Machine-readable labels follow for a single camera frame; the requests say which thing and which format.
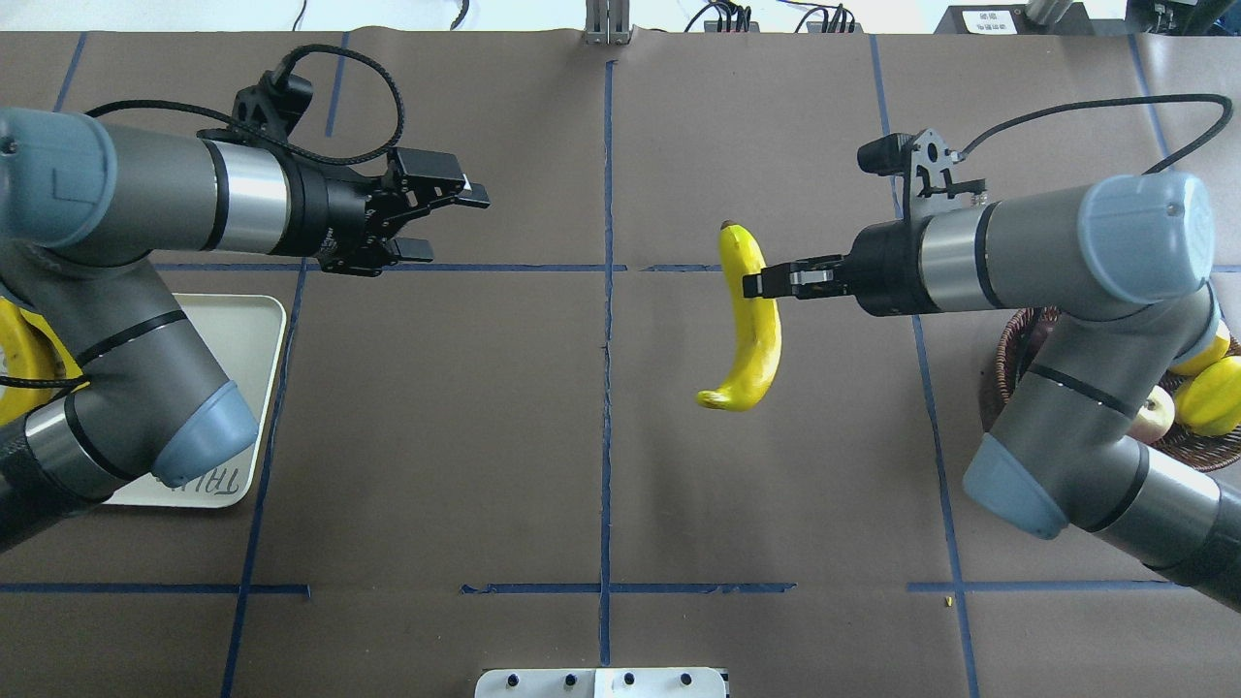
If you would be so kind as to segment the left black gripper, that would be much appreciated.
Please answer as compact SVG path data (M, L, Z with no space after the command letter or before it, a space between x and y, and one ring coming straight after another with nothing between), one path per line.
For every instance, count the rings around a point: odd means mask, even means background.
M454 154L393 147L383 176L289 155L287 255L313 258L338 274L380 274L397 265L429 265L424 238L396 238L395 216L424 216L448 205L491 207L483 184Z

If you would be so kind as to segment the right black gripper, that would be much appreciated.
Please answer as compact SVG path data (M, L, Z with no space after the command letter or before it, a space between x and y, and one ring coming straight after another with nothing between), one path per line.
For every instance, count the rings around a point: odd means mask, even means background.
M860 231L848 255L800 258L742 274L741 293L814 301L843 297L848 289L875 317L926 314L932 301L920 270L921 242L922 231L907 221L876 224Z

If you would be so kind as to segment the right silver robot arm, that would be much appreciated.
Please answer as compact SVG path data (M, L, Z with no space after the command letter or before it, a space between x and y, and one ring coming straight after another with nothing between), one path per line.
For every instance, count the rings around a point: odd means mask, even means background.
M1239 607L1239 491L1131 437L1164 373L1219 325L1204 184L1164 171L962 207L908 204L846 255L772 265L750 298L853 296L872 315L1054 306L1059 323L980 438L965 494L1025 533L1098 537Z

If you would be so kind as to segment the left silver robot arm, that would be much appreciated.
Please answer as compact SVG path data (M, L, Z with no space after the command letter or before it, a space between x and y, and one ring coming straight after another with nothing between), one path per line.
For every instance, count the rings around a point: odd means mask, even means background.
M375 277L429 262L400 238L449 205L488 207L449 153L388 142L367 176L292 145L254 114L196 137L102 122L102 111L4 108L2 296L43 315L81 384L2 427L2 549L150 474L186 486L261 433L240 386L150 262L155 250L303 257Z

